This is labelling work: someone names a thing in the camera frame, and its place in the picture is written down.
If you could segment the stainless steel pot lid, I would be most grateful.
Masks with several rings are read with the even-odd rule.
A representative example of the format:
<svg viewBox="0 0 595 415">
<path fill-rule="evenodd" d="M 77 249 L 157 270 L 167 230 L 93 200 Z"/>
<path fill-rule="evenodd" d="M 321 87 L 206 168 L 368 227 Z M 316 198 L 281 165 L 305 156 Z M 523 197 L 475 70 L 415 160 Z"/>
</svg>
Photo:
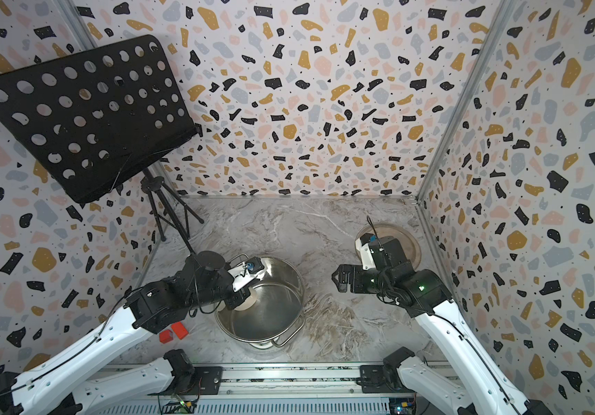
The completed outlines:
<svg viewBox="0 0 595 415">
<path fill-rule="evenodd" d="M 381 239 L 382 246 L 387 250 L 392 266 L 409 262 L 413 269 L 418 268 L 422 253 L 417 239 L 400 226 L 389 222 L 381 222 L 362 228 L 357 233 L 354 242 L 356 254 L 366 269 L 373 265 L 373 258 L 372 254 L 363 253 L 362 248 L 377 237 Z"/>
</svg>

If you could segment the cream plastic ladle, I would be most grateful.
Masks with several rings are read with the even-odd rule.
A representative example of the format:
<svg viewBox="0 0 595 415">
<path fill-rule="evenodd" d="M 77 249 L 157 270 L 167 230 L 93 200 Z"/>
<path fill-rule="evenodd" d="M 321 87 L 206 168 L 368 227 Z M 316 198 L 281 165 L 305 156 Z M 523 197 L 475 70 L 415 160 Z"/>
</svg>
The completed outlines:
<svg viewBox="0 0 595 415">
<path fill-rule="evenodd" d="M 248 297 L 245 299 L 245 301 L 240 304 L 239 306 L 237 306 L 234 310 L 235 311 L 246 311 L 248 309 L 250 309 L 252 306 L 254 306 L 254 304 L 256 304 L 257 299 L 255 297 Z"/>
</svg>

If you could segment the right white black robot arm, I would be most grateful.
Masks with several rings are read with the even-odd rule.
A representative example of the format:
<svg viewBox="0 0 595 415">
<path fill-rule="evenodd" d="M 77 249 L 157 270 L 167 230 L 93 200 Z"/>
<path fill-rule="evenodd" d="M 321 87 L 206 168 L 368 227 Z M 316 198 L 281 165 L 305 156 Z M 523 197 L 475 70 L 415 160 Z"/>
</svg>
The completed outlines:
<svg viewBox="0 0 595 415">
<path fill-rule="evenodd" d="M 355 247 L 361 264 L 336 269 L 332 280 L 337 290 L 374 295 L 406 311 L 437 344 L 460 380 L 452 382 L 402 347 L 384 359 L 380 375 L 361 375 L 362 387 L 408 389 L 444 414 L 549 413 L 545 403 L 528 399 L 501 372 L 441 278 L 431 270 L 415 270 L 398 239 L 365 233 Z"/>
</svg>

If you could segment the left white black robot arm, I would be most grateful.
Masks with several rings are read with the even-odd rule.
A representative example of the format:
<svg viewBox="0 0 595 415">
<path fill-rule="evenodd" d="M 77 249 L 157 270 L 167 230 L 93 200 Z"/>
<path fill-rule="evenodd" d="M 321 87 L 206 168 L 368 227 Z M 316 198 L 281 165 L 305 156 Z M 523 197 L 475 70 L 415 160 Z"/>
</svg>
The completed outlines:
<svg viewBox="0 0 595 415">
<path fill-rule="evenodd" d="M 251 284 L 266 268 L 258 257 L 236 266 L 217 254 L 190 255 L 181 271 L 125 295 L 115 311 L 93 332 L 57 356 L 22 373 L 0 375 L 0 411 L 4 414 L 86 414 L 102 410 L 145 389 L 150 394 L 184 392 L 193 368 L 181 351 L 131 373 L 129 380 L 89 379 L 131 347 L 158 335 L 190 312 L 207 306 L 240 307 Z"/>
</svg>

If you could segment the red block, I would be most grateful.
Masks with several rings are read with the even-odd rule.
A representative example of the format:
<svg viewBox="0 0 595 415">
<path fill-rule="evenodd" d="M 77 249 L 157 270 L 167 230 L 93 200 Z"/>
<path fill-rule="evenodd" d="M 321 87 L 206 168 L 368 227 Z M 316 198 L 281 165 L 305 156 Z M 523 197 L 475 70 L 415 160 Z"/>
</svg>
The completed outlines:
<svg viewBox="0 0 595 415">
<path fill-rule="evenodd" d="M 174 340 L 174 334 L 171 330 L 163 330 L 159 334 L 159 340 L 162 344 L 170 343 Z"/>
<path fill-rule="evenodd" d="M 183 340 L 186 336 L 189 335 L 189 331 L 186 329 L 182 322 L 172 323 L 171 330 L 180 340 Z"/>
</svg>

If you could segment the left green circuit board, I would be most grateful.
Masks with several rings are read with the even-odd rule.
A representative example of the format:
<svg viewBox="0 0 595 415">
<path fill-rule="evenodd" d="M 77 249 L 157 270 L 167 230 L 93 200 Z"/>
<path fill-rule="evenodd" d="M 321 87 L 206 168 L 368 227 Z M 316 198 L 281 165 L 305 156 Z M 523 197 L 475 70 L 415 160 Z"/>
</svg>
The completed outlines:
<svg viewBox="0 0 595 415">
<path fill-rule="evenodd" d="M 186 399 L 174 395 L 172 400 L 162 407 L 162 414 L 195 414 L 199 399 Z"/>
</svg>

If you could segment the green circuit board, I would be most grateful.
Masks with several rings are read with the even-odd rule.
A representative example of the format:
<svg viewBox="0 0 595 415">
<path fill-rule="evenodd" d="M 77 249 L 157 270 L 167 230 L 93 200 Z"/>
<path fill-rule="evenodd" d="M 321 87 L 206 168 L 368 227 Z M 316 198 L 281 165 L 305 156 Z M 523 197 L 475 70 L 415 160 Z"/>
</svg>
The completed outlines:
<svg viewBox="0 0 595 415">
<path fill-rule="evenodd" d="M 195 414 L 199 399 L 186 399 L 174 395 L 172 400 L 162 407 L 162 414 Z"/>
<path fill-rule="evenodd" d="M 413 398 L 389 399 L 388 410 L 390 415 L 415 415 L 417 404 Z"/>
</svg>

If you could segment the right green circuit board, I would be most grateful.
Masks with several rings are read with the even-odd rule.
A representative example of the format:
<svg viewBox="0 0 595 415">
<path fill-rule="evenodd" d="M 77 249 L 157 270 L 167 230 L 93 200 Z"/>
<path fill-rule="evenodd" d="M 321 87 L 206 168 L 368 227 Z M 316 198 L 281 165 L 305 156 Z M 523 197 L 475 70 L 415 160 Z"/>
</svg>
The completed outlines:
<svg viewBox="0 0 595 415">
<path fill-rule="evenodd" d="M 389 399 L 388 410 L 390 415 L 415 415 L 417 404 L 413 398 Z"/>
</svg>

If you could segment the black perforated music stand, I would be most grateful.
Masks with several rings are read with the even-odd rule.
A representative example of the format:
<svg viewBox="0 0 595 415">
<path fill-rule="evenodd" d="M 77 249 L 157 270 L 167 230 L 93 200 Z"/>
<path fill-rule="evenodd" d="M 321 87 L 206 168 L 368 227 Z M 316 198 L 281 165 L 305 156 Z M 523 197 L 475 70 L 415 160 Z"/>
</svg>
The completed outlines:
<svg viewBox="0 0 595 415">
<path fill-rule="evenodd" d="M 197 133 L 155 36 L 145 35 L 0 74 L 0 122 L 76 203 L 133 176 L 160 226 L 190 237 L 178 193 L 150 166 Z"/>
</svg>

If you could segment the aluminium mounting rail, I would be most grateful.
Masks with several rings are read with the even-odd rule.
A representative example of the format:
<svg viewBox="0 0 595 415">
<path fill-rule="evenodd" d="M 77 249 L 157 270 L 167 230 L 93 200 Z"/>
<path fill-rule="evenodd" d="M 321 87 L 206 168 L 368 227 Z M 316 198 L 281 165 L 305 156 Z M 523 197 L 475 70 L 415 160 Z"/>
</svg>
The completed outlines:
<svg viewBox="0 0 595 415">
<path fill-rule="evenodd" d="M 445 361 L 427 364 L 454 383 Z M 195 367 L 186 393 L 141 393 L 101 409 L 103 414 L 162 414 L 174 395 L 198 398 L 195 414 L 389 414 L 392 398 L 413 398 L 416 414 L 444 414 L 408 389 L 367 388 L 361 375 L 380 375 L 379 362 L 217 363 Z"/>
</svg>

